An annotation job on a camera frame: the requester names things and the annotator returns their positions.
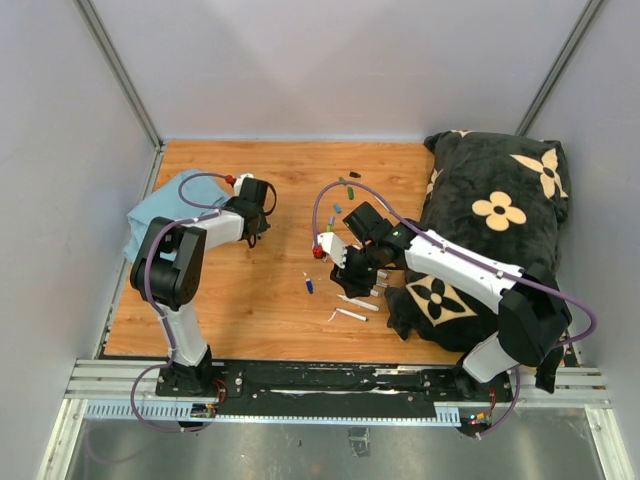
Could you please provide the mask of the beige cap marker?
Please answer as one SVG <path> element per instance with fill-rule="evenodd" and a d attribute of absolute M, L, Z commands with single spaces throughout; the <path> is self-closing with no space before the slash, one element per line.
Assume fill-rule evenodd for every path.
<path fill-rule="evenodd" d="M 348 302 L 348 303 L 353 304 L 353 305 L 357 305 L 357 306 L 359 306 L 361 308 L 365 308 L 367 310 L 371 310 L 371 311 L 377 312 L 380 309 L 379 306 L 374 305 L 374 304 L 369 303 L 369 302 L 366 302 L 366 301 L 362 301 L 362 300 L 355 299 L 355 298 L 354 299 L 348 298 L 347 296 L 341 295 L 341 294 L 338 294 L 337 296 L 338 296 L 338 298 L 340 298 L 341 300 L 343 300 L 345 302 Z"/>

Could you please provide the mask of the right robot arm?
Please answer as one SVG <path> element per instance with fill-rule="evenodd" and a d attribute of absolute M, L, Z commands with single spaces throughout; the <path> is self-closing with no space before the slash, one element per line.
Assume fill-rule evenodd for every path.
<path fill-rule="evenodd" d="M 369 295 L 378 272 L 395 266 L 422 274 L 406 288 L 426 302 L 432 319 L 443 319 L 447 307 L 464 311 L 459 293 L 493 316 L 494 331 L 456 366 L 453 387 L 460 397 L 477 399 L 496 376 L 518 366 L 533 369 L 537 388 L 554 392 L 563 357 L 560 337 L 572 318 L 550 270 L 539 263 L 522 268 L 493 261 L 406 219 L 393 225 L 368 202 L 344 223 L 358 243 L 349 245 L 334 232 L 319 233 L 313 254 L 331 259 L 330 278 L 348 298 Z"/>

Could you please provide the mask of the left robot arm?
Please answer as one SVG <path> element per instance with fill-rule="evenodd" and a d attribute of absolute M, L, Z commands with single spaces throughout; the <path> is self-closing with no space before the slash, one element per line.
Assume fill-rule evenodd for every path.
<path fill-rule="evenodd" d="M 159 367 L 159 395 L 204 396 L 214 379 L 211 348 L 195 309 L 204 256 L 208 250 L 245 241 L 256 246 L 274 212 L 267 197 L 275 187 L 251 173 L 227 176 L 233 195 L 219 205 L 180 220 L 150 221 L 130 273 L 130 285 L 157 314 L 168 342 L 168 361 Z"/>

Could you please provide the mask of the light blue cloth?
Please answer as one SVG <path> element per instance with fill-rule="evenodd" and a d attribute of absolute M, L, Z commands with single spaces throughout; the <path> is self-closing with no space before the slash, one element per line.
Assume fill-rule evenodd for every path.
<path fill-rule="evenodd" d="M 130 263 L 135 261 L 154 218 L 180 220 L 200 217 L 230 199 L 213 177 L 201 176 L 201 173 L 201 170 L 191 169 L 177 174 L 127 214 L 131 238 L 124 255 Z"/>

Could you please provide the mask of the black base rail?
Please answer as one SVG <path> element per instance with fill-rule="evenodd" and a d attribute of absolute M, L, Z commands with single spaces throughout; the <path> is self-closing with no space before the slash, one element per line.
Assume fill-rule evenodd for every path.
<path fill-rule="evenodd" d="M 516 407 L 607 409 L 596 368 L 562 367 L 549 394 L 521 371 L 461 392 L 434 365 L 223 360 L 196 395 L 157 369 L 157 360 L 79 360 L 65 388 L 88 419 L 143 418 L 187 426 L 211 422 L 484 428 Z"/>

